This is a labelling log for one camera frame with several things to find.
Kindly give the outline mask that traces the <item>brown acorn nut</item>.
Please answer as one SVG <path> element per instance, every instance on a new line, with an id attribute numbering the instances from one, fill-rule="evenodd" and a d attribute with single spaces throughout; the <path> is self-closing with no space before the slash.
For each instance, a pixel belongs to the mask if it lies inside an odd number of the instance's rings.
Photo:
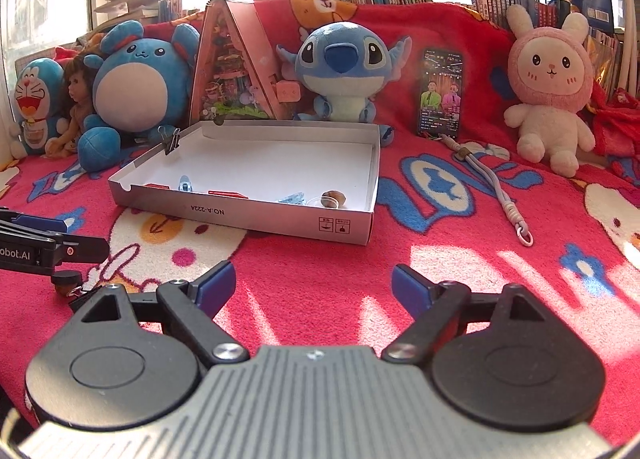
<path id="1" fill-rule="evenodd" d="M 323 208 L 341 209 L 346 204 L 346 196 L 339 190 L 327 190 L 320 197 Z"/>

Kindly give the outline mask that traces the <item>pink bunny plush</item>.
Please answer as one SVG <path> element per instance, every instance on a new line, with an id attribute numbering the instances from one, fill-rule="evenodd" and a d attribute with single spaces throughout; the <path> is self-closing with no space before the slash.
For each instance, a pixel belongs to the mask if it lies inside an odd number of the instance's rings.
<path id="1" fill-rule="evenodd" d="M 578 112 L 591 97 L 593 68 L 586 49 L 588 22 L 568 14 L 562 26 L 534 27 L 524 6 L 514 4 L 506 19 L 515 42 L 508 58 L 508 79 L 520 102 L 503 114 L 506 125 L 518 130 L 516 151 L 538 164 L 572 178 L 579 169 L 578 150 L 591 152 L 596 140 Z"/>

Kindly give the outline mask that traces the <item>blue Stitch plush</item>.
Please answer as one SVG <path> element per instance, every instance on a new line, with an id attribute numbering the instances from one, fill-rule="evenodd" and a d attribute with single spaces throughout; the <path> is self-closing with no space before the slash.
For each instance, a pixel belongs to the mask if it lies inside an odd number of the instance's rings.
<path id="1" fill-rule="evenodd" d="M 297 112 L 298 121 L 372 123 L 373 96 L 400 79 L 408 63 L 412 39 L 400 38 L 392 48 L 372 30 L 339 22 L 314 30 L 296 52 L 276 52 L 297 82 L 314 93 L 311 112 Z"/>

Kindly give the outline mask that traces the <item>red crayon cap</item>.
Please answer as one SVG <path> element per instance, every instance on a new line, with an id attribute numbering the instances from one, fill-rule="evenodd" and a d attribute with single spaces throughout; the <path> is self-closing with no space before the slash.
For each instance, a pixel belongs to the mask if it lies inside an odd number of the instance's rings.
<path id="1" fill-rule="evenodd" d="M 165 184 L 146 183 L 144 187 L 154 188 L 154 190 L 170 190 L 170 186 Z"/>

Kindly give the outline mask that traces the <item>black round puck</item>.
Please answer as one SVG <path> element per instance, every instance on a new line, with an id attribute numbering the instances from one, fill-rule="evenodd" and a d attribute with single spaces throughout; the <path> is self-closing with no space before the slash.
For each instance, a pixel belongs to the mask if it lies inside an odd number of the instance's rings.
<path id="1" fill-rule="evenodd" d="M 82 286 L 82 274 L 73 269 L 61 269 L 55 271 L 51 276 L 51 283 L 57 294 L 62 297 L 73 295 Z"/>

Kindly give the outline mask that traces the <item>light blue hair clip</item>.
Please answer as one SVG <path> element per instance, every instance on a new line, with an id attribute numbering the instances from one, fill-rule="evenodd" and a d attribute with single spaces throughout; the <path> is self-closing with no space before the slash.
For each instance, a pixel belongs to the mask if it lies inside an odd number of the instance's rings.
<path id="1" fill-rule="evenodd" d="M 187 193 L 192 192 L 193 190 L 192 182 L 186 175 L 181 176 L 179 180 L 178 190 L 180 190 L 180 192 L 187 192 Z"/>
<path id="2" fill-rule="evenodd" d="M 294 205 L 301 206 L 306 204 L 305 195 L 303 192 L 298 192 L 292 195 L 288 195 L 278 200 L 278 204 L 282 205 Z"/>

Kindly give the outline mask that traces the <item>white cardboard box tray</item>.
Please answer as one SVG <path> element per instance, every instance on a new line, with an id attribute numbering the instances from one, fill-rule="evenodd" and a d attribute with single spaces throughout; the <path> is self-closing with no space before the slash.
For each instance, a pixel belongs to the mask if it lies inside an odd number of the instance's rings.
<path id="1" fill-rule="evenodd" d="M 328 121 L 201 121 L 108 180 L 117 205 L 247 231 L 367 245 L 380 170 L 378 127 Z M 191 193 L 178 190 L 186 175 Z M 165 184 L 154 190 L 146 183 Z M 321 195 L 339 190 L 341 209 Z M 278 204 L 303 192 L 306 204 Z"/>

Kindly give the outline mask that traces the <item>pink red cartoon blanket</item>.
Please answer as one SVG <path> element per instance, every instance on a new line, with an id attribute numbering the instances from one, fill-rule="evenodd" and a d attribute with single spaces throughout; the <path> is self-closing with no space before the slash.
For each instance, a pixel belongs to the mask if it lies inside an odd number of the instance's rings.
<path id="1" fill-rule="evenodd" d="M 64 221 L 110 242 L 108 259 L 84 266 L 88 287 L 116 281 L 131 291 L 234 263 L 235 294 L 219 325 L 250 349 L 264 344 L 361 344 L 381 349 L 408 323 L 390 292 L 406 263 L 434 281 L 478 291 L 522 283 L 599 354 L 606 388 L 593 423 L 620 443 L 639 428 L 639 164 L 585 164 L 574 180 L 515 151 L 502 120 L 506 95 L 491 77 L 506 66 L 510 32 L 454 4 L 363 5 L 350 12 L 387 43 L 410 37 L 399 81 L 376 97 L 378 120 L 395 130 L 381 154 L 371 238 L 344 245 L 242 233 L 118 208 L 105 174 L 73 159 L 29 158 L 6 172 L 2 205 Z M 516 238 L 485 182 L 450 151 L 416 135 L 419 62 L 427 49 L 463 57 L 460 138 L 497 175 L 535 242 Z"/>

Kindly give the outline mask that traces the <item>pink triangular toy house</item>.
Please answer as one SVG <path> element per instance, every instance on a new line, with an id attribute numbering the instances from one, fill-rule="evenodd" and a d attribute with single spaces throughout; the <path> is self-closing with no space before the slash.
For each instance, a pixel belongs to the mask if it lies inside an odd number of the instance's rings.
<path id="1" fill-rule="evenodd" d="M 196 56 L 190 121 L 290 120 L 302 97 L 250 1 L 209 0 Z"/>

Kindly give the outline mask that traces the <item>brown haired doll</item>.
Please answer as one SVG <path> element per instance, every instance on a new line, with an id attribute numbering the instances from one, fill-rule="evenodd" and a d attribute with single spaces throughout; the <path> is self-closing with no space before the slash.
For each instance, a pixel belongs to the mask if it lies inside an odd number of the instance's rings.
<path id="1" fill-rule="evenodd" d="M 64 158 L 77 153 L 80 137 L 85 132 L 85 119 L 92 115 L 92 86 L 96 68 L 85 64 L 87 54 L 79 54 L 64 66 L 61 112 L 68 120 L 66 130 L 51 138 L 46 145 L 46 156 Z"/>

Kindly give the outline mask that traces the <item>blue round mouse plush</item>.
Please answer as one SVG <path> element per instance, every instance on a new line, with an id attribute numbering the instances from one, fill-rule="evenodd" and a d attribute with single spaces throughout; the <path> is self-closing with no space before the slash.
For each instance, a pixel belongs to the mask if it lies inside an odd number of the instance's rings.
<path id="1" fill-rule="evenodd" d="M 157 144 L 186 122 L 200 33 L 175 26 L 168 41 L 147 37 L 142 23 L 126 20 L 101 40 L 84 64 L 96 71 L 93 114 L 77 144 L 80 166 L 100 172 L 122 160 L 122 140 Z"/>

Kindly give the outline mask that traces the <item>smartphone with lit screen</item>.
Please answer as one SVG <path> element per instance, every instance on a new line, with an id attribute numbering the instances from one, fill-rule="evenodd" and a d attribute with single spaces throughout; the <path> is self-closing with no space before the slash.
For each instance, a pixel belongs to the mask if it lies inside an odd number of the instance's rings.
<path id="1" fill-rule="evenodd" d="M 420 69 L 418 132 L 456 138 L 462 109 L 462 56 L 441 49 L 426 49 Z"/>

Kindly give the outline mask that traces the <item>small black binder clip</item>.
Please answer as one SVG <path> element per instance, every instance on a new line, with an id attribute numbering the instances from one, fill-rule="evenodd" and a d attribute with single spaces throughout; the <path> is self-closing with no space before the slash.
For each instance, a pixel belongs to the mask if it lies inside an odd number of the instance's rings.
<path id="1" fill-rule="evenodd" d="M 175 149 L 179 147 L 181 130 L 174 126 L 162 126 L 157 127 L 157 133 L 160 135 L 160 144 L 163 145 L 163 149 L 166 155 L 169 155 Z"/>

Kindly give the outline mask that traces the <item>Doraemon plush toy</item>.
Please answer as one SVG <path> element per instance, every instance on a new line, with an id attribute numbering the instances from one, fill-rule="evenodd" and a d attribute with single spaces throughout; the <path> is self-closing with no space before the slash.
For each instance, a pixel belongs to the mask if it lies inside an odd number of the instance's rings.
<path id="1" fill-rule="evenodd" d="M 18 75 L 12 95 L 16 121 L 9 127 L 14 159 L 43 155 L 49 142 L 66 130 L 62 87 L 63 68 L 51 58 L 32 60 Z"/>

